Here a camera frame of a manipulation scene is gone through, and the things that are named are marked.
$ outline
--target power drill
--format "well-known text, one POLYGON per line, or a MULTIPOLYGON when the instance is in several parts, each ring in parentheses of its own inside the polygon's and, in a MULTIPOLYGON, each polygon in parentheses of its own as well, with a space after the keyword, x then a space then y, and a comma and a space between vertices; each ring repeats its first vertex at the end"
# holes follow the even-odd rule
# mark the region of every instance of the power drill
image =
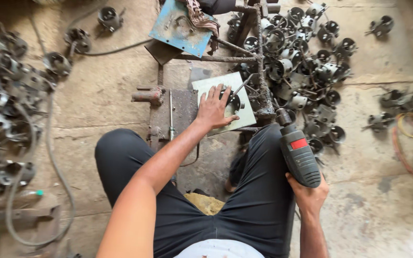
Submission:
POLYGON ((304 133, 291 124, 290 115, 284 108, 278 109, 276 113, 277 122, 283 126, 280 129, 281 152, 290 173, 301 185, 310 188, 318 187, 321 183, 320 171, 304 133))

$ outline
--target person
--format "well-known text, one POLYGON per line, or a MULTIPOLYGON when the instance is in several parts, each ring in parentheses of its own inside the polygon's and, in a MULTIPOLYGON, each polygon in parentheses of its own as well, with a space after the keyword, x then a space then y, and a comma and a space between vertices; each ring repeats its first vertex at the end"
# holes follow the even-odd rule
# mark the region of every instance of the person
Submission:
POLYGON ((301 257, 328 257, 319 222, 328 186, 322 177, 318 188, 306 188, 288 173, 278 124, 257 132, 233 162, 230 183, 236 190, 219 213, 203 214, 169 182, 210 130, 239 119, 224 117, 230 87, 220 99, 222 87, 202 94, 196 119, 157 153, 129 129, 98 141, 96 164, 113 209, 97 258, 288 257, 294 196, 301 214, 301 257))

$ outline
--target blue metal plate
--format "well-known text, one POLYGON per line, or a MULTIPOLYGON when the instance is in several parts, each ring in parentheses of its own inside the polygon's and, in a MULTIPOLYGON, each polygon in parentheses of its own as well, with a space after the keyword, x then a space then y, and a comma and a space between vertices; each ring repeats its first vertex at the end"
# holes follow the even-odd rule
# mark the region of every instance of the blue metal plate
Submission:
POLYGON ((192 26, 184 3, 166 0, 149 36, 200 58, 212 33, 209 29, 192 26))

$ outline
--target white metal plate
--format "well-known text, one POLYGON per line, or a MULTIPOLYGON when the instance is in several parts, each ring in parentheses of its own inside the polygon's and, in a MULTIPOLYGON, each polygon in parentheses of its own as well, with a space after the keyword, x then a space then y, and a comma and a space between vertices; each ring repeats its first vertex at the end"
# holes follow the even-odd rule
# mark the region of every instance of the white metal plate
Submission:
MULTIPOLYGON (((229 73, 223 76, 204 79, 201 81, 192 82, 192 87, 194 90, 198 90, 198 98, 197 104, 200 104, 200 97, 204 92, 208 96, 208 91, 212 86, 217 86, 219 84, 224 84, 225 86, 232 86, 232 90, 236 91, 238 87, 243 83, 240 73, 229 73)), ((248 95, 246 94, 245 89, 241 89, 238 92, 238 97, 240 97, 240 101, 245 103, 245 108, 240 109, 237 115, 240 117, 239 120, 233 121, 230 125, 223 126, 218 129, 213 129, 208 133, 208 136, 220 134, 223 132, 231 131, 234 129, 238 129, 244 126, 249 126, 256 123, 256 118, 254 117, 253 109, 251 109, 251 104, 248 99, 248 95)), ((233 115, 231 104, 226 107, 224 115, 229 117, 233 115)))

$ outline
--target red button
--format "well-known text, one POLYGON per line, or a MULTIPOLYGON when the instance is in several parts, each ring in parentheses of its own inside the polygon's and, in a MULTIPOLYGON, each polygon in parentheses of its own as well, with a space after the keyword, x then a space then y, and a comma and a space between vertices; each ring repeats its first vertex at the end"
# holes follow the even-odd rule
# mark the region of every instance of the red button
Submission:
POLYGON ((293 148, 293 150, 297 150, 305 146, 308 146, 307 140, 305 138, 295 140, 291 143, 291 147, 293 148))

